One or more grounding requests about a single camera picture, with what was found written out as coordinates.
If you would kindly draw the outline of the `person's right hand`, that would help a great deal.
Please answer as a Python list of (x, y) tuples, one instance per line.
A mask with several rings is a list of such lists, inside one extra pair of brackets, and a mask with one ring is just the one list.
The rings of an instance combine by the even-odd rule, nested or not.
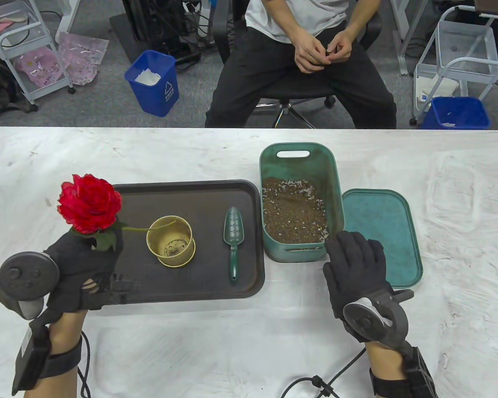
[(387, 262), (380, 241), (359, 232), (341, 231), (325, 242), (329, 262), (323, 266), (335, 318), (345, 321), (349, 303), (378, 291), (394, 293), (386, 279)]

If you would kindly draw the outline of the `person's left hand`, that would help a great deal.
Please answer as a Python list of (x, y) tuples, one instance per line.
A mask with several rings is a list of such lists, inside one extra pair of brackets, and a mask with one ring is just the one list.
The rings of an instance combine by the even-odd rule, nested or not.
[(48, 297), (48, 309), (74, 313), (99, 310), (107, 303), (105, 292), (124, 248), (122, 231), (117, 230), (115, 235), (115, 250), (94, 250), (95, 240), (67, 232), (44, 251), (60, 273), (59, 282)]

